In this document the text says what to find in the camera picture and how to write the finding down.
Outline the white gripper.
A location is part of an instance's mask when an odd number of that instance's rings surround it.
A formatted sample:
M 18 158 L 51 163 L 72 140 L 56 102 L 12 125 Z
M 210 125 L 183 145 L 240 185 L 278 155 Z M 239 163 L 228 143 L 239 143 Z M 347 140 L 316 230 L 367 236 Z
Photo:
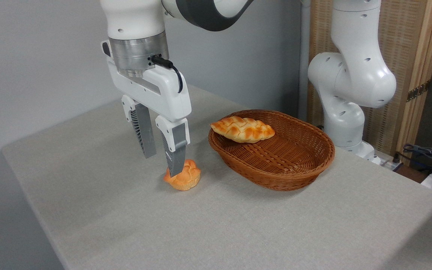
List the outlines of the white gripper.
M 142 72 L 142 77 L 122 75 L 110 56 L 109 41 L 102 42 L 109 72 L 115 87 L 121 91 L 126 119 L 131 123 L 145 158 L 156 155 L 156 145 L 149 109 L 157 116 L 170 177 L 181 173 L 185 165 L 186 146 L 190 144 L 186 117 L 192 112 L 185 77 L 173 69 L 155 66 Z

